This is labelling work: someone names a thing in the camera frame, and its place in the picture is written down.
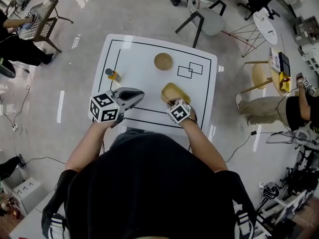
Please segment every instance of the small bottle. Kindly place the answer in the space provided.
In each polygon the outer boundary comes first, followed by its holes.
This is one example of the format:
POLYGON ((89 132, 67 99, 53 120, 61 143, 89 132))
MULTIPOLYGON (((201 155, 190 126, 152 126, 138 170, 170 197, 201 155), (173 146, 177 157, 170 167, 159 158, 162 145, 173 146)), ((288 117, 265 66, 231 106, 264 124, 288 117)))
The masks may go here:
POLYGON ((107 68, 105 70, 105 74, 108 76, 108 78, 110 80, 113 80, 113 81, 116 81, 116 82, 120 82, 121 81, 120 75, 117 72, 113 71, 111 68, 107 68))

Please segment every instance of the black shirt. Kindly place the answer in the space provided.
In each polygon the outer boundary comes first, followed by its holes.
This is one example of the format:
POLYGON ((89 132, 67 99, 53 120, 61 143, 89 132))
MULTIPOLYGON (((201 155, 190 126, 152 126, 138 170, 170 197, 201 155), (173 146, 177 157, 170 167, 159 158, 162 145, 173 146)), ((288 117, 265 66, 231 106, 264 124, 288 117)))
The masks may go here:
POLYGON ((8 33, 8 29, 3 26, 3 23, 8 19, 2 10, 0 10, 0 41, 5 40, 12 34, 8 33))
POLYGON ((64 171, 43 210, 46 237, 45 218, 57 211, 57 198, 67 199, 65 214, 73 239, 231 239, 236 222, 233 200, 243 204, 255 222, 254 207, 238 174, 214 173, 171 138, 156 133, 110 149, 78 174, 64 171))
MULTIPOLYGON (((310 120, 312 129, 319 132, 319 97, 306 95, 308 105, 311 107, 310 120)), ((309 121, 301 117, 299 109, 299 97, 289 97, 286 103, 286 115, 291 131, 297 130, 301 126, 305 126, 309 121)))

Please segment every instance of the white floor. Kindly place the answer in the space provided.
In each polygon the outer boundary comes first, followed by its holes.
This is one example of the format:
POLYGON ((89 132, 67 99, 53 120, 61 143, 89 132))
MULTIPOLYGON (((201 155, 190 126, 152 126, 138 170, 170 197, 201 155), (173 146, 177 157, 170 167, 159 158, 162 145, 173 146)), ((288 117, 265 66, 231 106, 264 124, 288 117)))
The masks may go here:
MULTIPOLYGON (((43 1, 31 0, 25 11, 43 1)), ((227 31, 252 22, 246 22, 243 18, 248 12, 236 6, 241 0, 224 1, 227 4, 223 16, 227 31)), ((62 49, 62 53, 50 66, 33 67, 18 63, 30 70, 32 87, 22 113, 15 119, 19 125, 16 132, 12 132, 9 121, 0 116, 0 155, 10 158, 21 153, 26 161, 50 156, 66 162, 91 123, 87 117, 88 100, 106 36, 110 33, 129 34, 192 46, 197 30, 192 23, 179 34, 174 32, 189 16, 185 5, 185 0, 178 7, 173 7, 169 0, 59 0, 59 14, 70 18, 74 24, 59 20, 55 26, 50 39, 62 49), (61 91, 64 91, 64 101, 61 123, 58 123, 61 91)), ((282 10, 275 1, 270 3, 270 8, 279 12, 282 10)), ((302 72, 313 86, 317 86, 317 76, 302 60, 288 22, 283 17, 276 17, 272 23, 279 37, 276 48, 284 51, 290 59, 293 86, 298 72, 302 72)), ((226 34, 208 37, 201 33, 199 37, 196 48, 215 54, 218 64, 224 67, 223 71, 217 73, 211 124, 214 126, 212 142, 225 159, 246 141, 253 130, 285 130, 279 122, 248 126, 246 118, 238 114, 235 104, 235 94, 252 86, 251 65, 244 66, 244 62, 266 60, 269 47, 269 43, 264 43, 242 58, 237 45, 226 34)), ((17 70, 15 79, 0 77, 3 112, 11 120, 21 109, 28 84, 30 78, 21 69, 17 70)), ((278 95, 274 86, 268 84, 265 90, 250 91, 244 98, 249 100, 278 95)), ((106 148, 118 131, 115 128, 107 132, 106 148)), ((286 167, 294 164, 297 155, 293 145, 266 144, 267 137, 268 134, 250 137, 227 163, 230 170, 241 176, 255 206, 259 204, 258 184, 279 182, 286 167)), ((26 176, 34 177, 51 191, 63 169, 63 164, 44 159, 29 163, 25 172, 26 176)))

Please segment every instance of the khaki pants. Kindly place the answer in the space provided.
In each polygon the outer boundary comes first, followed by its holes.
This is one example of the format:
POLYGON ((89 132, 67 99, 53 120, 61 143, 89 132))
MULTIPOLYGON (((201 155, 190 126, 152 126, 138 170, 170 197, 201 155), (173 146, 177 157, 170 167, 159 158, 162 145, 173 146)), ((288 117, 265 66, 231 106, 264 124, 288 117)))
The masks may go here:
POLYGON ((249 122, 252 125, 270 124, 279 120, 289 127, 286 115, 287 98, 282 99, 283 97, 264 97, 248 102, 241 101, 239 103, 239 112, 240 114, 250 115, 249 122))

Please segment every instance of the white chair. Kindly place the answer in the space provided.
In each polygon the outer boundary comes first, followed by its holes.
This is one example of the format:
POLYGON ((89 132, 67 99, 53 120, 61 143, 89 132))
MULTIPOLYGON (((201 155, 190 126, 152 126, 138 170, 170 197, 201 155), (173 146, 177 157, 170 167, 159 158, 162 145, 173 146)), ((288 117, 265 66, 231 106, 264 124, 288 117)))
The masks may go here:
POLYGON ((213 36, 223 31, 226 27, 226 22, 222 17, 226 9, 226 4, 222 0, 208 0, 214 3, 209 8, 200 8, 200 9, 197 9, 197 7, 193 4, 194 1, 196 0, 188 0, 187 8, 192 12, 192 14, 175 31, 175 33, 178 33, 188 23, 193 21, 193 23, 197 26, 197 33, 194 40, 193 48, 196 47, 198 37, 201 31, 203 31, 205 34, 209 36, 213 36), (219 14, 212 10, 218 4, 223 5, 219 14))

